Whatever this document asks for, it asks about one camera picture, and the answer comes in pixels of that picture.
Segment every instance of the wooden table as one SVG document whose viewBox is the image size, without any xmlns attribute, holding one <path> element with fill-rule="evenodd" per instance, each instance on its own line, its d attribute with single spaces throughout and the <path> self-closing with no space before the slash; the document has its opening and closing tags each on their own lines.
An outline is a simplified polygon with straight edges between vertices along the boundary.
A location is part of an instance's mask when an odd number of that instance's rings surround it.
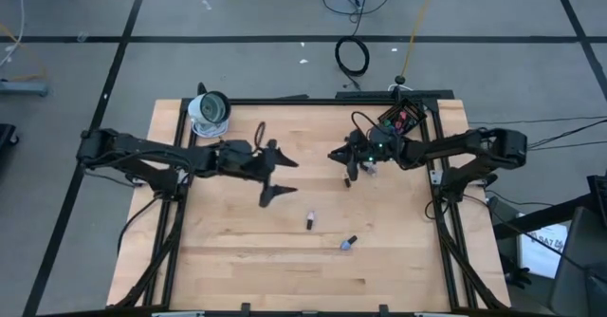
<svg viewBox="0 0 607 317">
<path fill-rule="evenodd" d="M 173 143 L 179 105 L 156 102 L 149 140 Z M 446 137 L 468 129 L 462 102 L 439 101 L 439 107 Z M 436 228 L 424 216 L 431 200 L 426 168 L 401 171 L 393 163 L 380 163 L 376 177 L 362 173 L 346 189 L 344 166 L 326 157 L 354 129 L 352 111 L 377 117 L 386 109 L 234 106 L 225 139 L 252 144 L 257 124 L 265 121 L 265 139 L 276 139 L 285 155 L 300 164 L 278 168 L 272 181 L 299 191 L 276 197 L 262 209 L 260 183 L 196 179 L 187 202 L 171 309 L 238 310 L 249 302 L 253 310 L 377 311 L 379 304 L 389 305 L 390 311 L 450 310 Z M 363 129 L 366 123 L 359 122 Z M 189 129 L 187 125 L 184 146 Z M 418 129 L 411 137 L 420 139 Z M 198 144 L 212 141 L 198 139 Z M 453 157 L 451 166 L 470 159 Z M 485 198 L 478 188 L 468 188 L 467 194 Z M 148 188 L 136 189 L 130 215 L 151 196 Z M 159 207 L 124 236 L 108 304 L 122 298 L 149 264 Z M 311 232 L 305 228 L 309 211 L 317 216 Z M 471 265 L 509 305 L 487 208 L 466 199 L 460 215 Z M 359 238 L 353 249 L 340 251 L 340 243 L 353 234 Z M 464 306 L 461 271 L 453 264 Z M 164 271 L 158 273 L 155 302 L 160 301 Z"/>
</svg>

